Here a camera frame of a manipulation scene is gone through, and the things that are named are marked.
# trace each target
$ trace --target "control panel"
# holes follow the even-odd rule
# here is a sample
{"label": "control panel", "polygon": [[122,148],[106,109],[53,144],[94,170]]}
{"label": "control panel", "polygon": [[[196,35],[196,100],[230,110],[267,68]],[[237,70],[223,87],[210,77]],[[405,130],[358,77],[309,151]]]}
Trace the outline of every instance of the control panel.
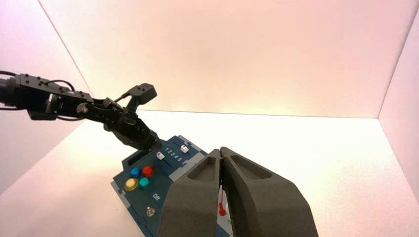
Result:
{"label": "control panel", "polygon": [[[137,151],[123,160],[124,170],[111,183],[146,237],[157,237],[163,204],[171,184],[207,155],[182,136],[162,141],[152,152]],[[218,195],[217,237],[232,237],[225,192]]]}

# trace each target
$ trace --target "white wall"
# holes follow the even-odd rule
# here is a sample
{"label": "white wall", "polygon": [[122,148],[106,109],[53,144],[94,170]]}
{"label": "white wall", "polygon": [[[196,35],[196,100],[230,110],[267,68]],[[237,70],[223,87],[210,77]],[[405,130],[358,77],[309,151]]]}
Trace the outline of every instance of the white wall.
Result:
{"label": "white wall", "polygon": [[[66,79],[87,91],[36,0],[2,0],[0,9],[0,70]],[[0,194],[79,124],[31,121],[23,111],[0,111]]]}
{"label": "white wall", "polygon": [[394,72],[379,121],[419,201],[419,14]]}
{"label": "white wall", "polygon": [[97,96],[145,109],[377,118],[419,0],[41,0]]}

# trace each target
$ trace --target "red button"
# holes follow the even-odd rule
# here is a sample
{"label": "red button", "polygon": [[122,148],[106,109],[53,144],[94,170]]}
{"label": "red button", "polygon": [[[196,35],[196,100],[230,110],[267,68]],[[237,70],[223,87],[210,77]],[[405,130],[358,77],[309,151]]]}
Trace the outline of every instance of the red button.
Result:
{"label": "red button", "polygon": [[154,167],[152,166],[146,166],[143,169],[143,176],[147,178],[151,178],[154,175]]}

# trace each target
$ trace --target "black cable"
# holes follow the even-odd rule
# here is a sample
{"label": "black cable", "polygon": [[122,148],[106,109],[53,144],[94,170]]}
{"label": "black cable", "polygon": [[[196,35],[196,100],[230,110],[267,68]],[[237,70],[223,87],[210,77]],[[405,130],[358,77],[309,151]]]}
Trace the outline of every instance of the black cable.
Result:
{"label": "black cable", "polygon": [[57,119],[64,120],[64,121],[79,121],[79,120],[83,120],[84,118],[66,118],[66,117],[57,116]]}
{"label": "black cable", "polygon": [[63,83],[66,83],[70,88],[71,88],[71,90],[72,91],[76,91],[75,89],[74,89],[74,86],[73,85],[71,85],[71,83],[69,83],[68,81],[66,81],[66,80],[50,80],[50,81],[48,81],[48,82],[45,82],[44,84],[45,85],[48,85],[49,83],[52,83],[52,82],[63,82]]}
{"label": "black cable", "polygon": [[8,71],[0,71],[0,74],[9,75],[9,76],[12,76],[12,77],[16,76],[16,73],[12,73],[12,72],[8,72]]}
{"label": "black cable", "polygon": [[20,108],[0,108],[0,110],[24,110]]}

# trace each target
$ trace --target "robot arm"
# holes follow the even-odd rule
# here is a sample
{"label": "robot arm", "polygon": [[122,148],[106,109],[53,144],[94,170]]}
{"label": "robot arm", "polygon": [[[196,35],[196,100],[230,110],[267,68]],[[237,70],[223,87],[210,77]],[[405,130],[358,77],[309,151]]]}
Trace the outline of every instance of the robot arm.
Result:
{"label": "robot arm", "polygon": [[[104,124],[125,145],[138,150],[158,149],[161,142],[155,132],[138,117],[136,109],[157,96],[150,84],[131,88],[120,98],[94,99],[88,93],[76,91],[64,80],[47,80],[28,74],[0,71],[9,79],[0,79],[0,103],[13,108],[0,110],[27,110],[32,120],[82,120],[89,119]],[[64,82],[69,87],[61,86]],[[117,102],[131,96],[127,107]]]}

